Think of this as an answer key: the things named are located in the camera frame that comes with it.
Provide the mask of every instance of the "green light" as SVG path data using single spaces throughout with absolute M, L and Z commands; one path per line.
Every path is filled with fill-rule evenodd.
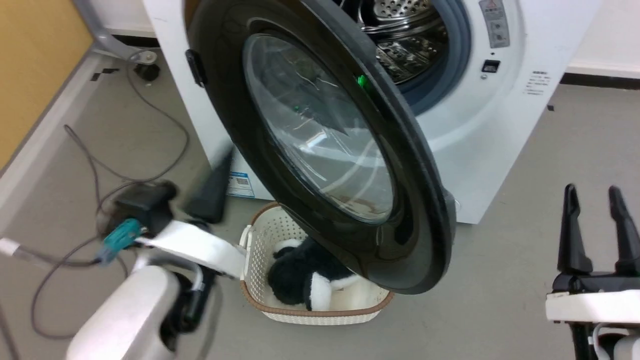
M 367 77 L 364 75 L 360 75 L 358 76 L 358 85 L 360 85 L 361 88 L 364 88 L 364 86 L 368 83 L 369 81 L 367 80 Z

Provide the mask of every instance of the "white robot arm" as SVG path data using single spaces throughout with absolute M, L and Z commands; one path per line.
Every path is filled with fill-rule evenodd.
M 574 185 L 564 192 L 558 270 L 547 295 L 547 318 L 567 323 L 577 360 L 640 360 L 640 236 L 620 189 L 609 188 L 611 217 L 618 231 L 616 271 L 593 271 L 578 224 L 580 204 Z M 624 329 L 601 335 L 600 329 Z
M 135 239 L 141 249 L 132 274 L 71 341 L 68 360 L 173 359 L 177 338 L 200 325 L 216 278 L 240 278 L 245 250 L 209 230 L 209 224 L 222 219 L 231 161 L 230 149 L 191 194 L 183 207 L 189 222 L 173 219 L 169 201 L 177 189 L 171 183 L 137 184 L 117 196 L 112 234 L 127 239 L 139 233 L 140 228 L 122 230 L 128 219 L 135 219 L 145 229 Z
M 239 278 L 244 267 L 243 249 L 185 222 L 138 241 L 145 249 L 132 274 L 80 328 L 67 360 L 173 359 L 177 337 L 198 327 L 215 277 Z M 190 272 L 190 283 L 167 265 Z

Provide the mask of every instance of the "metal stand leg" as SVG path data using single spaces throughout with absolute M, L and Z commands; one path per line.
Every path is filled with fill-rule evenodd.
M 136 51 L 140 50 L 137 47 L 125 45 L 113 37 L 113 35 L 102 25 L 98 18 L 98 14 L 95 12 L 89 1 L 74 0 L 74 4 L 98 44 L 98 47 L 93 51 L 103 55 L 112 56 L 114 58 L 128 60 Z M 153 51 L 145 51 L 136 55 L 132 61 L 143 65 L 151 65 L 156 62 L 156 59 L 156 53 Z

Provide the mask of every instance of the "teal connector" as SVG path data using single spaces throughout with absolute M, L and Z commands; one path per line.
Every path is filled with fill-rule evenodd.
M 108 265 L 121 250 L 133 244 L 141 234 L 142 225 L 139 221 L 134 218 L 124 220 L 104 239 L 96 257 L 100 259 L 101 264 Z

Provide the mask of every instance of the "open door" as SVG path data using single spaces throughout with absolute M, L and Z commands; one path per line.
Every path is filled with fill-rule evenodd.
M 196 82 L 293 219 L 381 287 L 432 288 L 453 198 L 356 23 L 330 0 L 205 0 L 189 32 Z

